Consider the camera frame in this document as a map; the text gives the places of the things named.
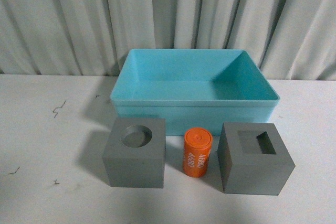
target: blue plastic bin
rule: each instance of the blue plastic bin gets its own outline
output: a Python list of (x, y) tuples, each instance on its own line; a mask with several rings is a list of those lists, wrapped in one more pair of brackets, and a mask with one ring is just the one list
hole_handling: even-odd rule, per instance
[(120, 117), (165, 118), (167, 135), (267, 122), (279, 96), (243, 50), (133, 49), (111, 93)]

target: curtain fold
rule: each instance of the curtain fold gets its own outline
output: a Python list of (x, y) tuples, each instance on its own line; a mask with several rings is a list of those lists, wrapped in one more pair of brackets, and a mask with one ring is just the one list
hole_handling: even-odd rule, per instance
[(287, 0), (261, 69), (273, 79), (336, 80), (335, 39), (335, 0)]
[(60, 3), (81, 74), (118, 74), (107, 0), (60, 0)]
[(0, 73), (119, 74), (132, 48), (233, 48), (336, 80), (335, 0), (0, 0)]

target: white table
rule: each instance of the white table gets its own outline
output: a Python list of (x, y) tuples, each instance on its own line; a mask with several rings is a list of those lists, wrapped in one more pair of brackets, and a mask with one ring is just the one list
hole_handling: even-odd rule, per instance
[(217, 137), (203, 178), (182, 173), (183, 138), (167, 137), (164, 189), (108, 186), (115, 80), (0, 75), (0, 223), (336, 222), (336, 82), (270, 81), (269, 122), (296, 168), (279, 196), (257, 196), (223, 194)]

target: orange cylinder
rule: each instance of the orange cylinder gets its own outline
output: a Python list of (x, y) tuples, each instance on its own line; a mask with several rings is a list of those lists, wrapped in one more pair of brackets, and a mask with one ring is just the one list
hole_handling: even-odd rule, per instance
[(206, 129), (195, 127), (184, 134), (183, 171), (190, 177), (202, 177), (208, 168), (212, 135)]

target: gray cube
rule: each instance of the gray cube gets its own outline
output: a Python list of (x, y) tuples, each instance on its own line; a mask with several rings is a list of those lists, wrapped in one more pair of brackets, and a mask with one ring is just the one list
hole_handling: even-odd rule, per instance
[(228, 194), (279, 195), (295, 167), (272, 123), (224, 123), (217, 154)]
[(117, 118), (102, 156), (112, 187), (163, 188), (165, 120)]

